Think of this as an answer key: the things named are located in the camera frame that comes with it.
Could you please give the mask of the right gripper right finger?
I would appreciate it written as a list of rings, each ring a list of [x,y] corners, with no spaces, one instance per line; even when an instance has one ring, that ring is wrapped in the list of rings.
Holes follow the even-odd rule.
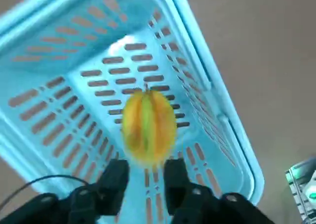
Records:
[[[220,198],[204,185],[190,182],[184,159],[164,164],[164,193],[172,224],[272,224],[239,193]]]

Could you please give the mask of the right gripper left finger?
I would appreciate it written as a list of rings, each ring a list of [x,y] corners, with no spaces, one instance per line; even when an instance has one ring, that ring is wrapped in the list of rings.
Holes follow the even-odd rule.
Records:
[[[95,224],[116,216],[129,181],[127,160],[111,159],[98,181],[84,182],[66,198],[42,193],[8,214],[2,224]]]

